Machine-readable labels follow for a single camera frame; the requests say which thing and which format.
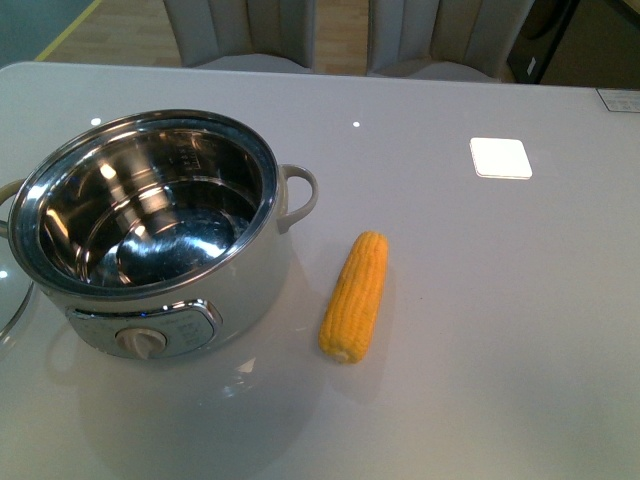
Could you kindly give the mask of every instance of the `pot handle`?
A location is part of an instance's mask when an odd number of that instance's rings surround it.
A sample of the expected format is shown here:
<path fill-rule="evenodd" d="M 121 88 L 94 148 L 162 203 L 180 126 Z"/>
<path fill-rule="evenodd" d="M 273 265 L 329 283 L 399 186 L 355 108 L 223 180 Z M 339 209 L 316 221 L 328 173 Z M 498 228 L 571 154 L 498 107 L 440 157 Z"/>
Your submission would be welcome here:
<path fill-rule="evenodd" d="M 4 187 L 0 188 L 0 205 L 13 197 L 18 191 L 20 191 L 20 187 L 24 183 L 24 178 L 22 180 L 16 180 L 15 182 L 8 183 Z M 7 222 L 4 220 L 0 220 L 0 237 L 8 238 L 9 237 L 9 229 L 7 227 Z"/>
<path fill-rule="evenodd" d="M 316 177 L 313 176 L 313 173 L 297 165 L 280 165 L 280 170 L 285 180 L 291 177 L 298 177 L 306 180 L 309 182 L 309 185 L 311 185 L 311 198 L 309 198 L 307 203 L 293 212 L 287 212 L 285 210 L 285 214 L 278 219 L 278 230 L 280 233 L 287 233 L 291 225 L 309 215 L 313 207 L 316 206 L 318 201 L 318 182 L 316 181 Z M 286 197 L 284 203 L 285 208 L 288 208 L 288 199 Z"/>

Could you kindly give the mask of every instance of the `electric cooking pot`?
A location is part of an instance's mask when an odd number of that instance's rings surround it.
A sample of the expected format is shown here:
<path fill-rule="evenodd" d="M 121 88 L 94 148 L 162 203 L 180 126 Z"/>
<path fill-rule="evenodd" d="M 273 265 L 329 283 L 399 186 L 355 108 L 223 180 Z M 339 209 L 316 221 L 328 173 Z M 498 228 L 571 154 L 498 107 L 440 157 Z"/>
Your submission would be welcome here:
<path fill-rule="evenodd" d="M 290 177 L 311 186 L 292 212 Z M 14 194 L 0 235 L 21 268 L 88 344 L 146 359 L 221 344 L 266 312 L 318 186 L 233 119 L 163 110 L 69 141 L 0 200 Z"/>

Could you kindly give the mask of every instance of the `white table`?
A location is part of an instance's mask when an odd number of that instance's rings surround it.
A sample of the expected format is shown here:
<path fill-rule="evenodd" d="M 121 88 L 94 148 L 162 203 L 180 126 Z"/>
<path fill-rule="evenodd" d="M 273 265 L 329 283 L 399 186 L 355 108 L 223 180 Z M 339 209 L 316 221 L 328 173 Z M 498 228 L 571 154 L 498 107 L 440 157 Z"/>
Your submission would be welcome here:
<path fill-rule="evenodd" d="M 2 184 L 93 118 L 164 108 L 236 118 L 320 184 L 281 295 L 220 351 L 109 357 L 38 293 L 0 352 L 1 478 L 640 478 L 640 114 L 591 89 L 60 64 L 0 71 L 0 104 Z M 533 177 L 478 177 L 472 137 L 521 140 Z M 340 366 L 316 334 L 366 229 L 385 296 Z"/>

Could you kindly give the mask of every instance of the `corn on the cob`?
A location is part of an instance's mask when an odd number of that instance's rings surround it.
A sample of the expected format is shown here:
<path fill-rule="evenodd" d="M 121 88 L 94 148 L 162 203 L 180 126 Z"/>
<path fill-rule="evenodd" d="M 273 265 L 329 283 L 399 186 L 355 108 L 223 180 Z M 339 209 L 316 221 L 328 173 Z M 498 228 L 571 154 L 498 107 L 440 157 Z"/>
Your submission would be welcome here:
<path fill-rule="evenodd" d="M 375 327 L 389 244 L 377 232 L 356 239 L 333 291 L 318 334 L 320 349 L 340 363 L 357 363 L 369 349 Z"/>

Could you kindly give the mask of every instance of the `glass lid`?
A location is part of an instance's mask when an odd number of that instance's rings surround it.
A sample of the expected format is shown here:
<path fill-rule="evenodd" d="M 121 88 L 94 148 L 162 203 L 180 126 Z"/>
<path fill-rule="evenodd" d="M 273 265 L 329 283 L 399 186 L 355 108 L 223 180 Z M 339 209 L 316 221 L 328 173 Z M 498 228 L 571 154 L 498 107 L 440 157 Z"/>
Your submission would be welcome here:
<path fill-rule="evenodd" d="M 32 286 L 13 258 L 9 242 L 0 238 L 0 347 L 9 341 L 11 328 L 29 302 Z"/>

